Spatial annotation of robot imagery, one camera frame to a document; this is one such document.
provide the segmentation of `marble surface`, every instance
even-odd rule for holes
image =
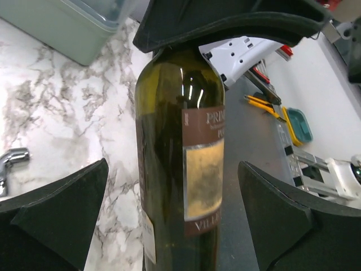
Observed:
[[[10,196],[105,157],[109,179],[86,271],[140,271],[134,89],[151,56],[132,44],[130,19],[83,67],[0,19],[0,151],[27,147],[9,175]]]

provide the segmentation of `white wall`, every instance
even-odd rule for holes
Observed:
[[[314,141],[303,149],[323,159],[361,154],[361,90],[348,83],[345,63],[322,34],[293,52],[289,62],[274,53],[266,63],[283,105],[307,117]]]

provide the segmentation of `gray table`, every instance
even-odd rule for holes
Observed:
[[[219,271],[258,271],[237,176],[240,161],[249,161],[268,174],[294,185],[279,122],[247,104],[244,95],[258,89],[241,78],[226,92],[226,134]]]

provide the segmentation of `plastic container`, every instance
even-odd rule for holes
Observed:
[[[138,0],[0,0],[0,17],[89,65]]]
[[[312,132],[303,112],[298,109],[287,109],[285,107],[282,110],[293,144],[301,146],[311,142],[313,140]]]

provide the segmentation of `wine bottle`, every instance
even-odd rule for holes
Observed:
[[[215,271],[224,88],[198,48],[162,49],[135,91],[147,271]]]

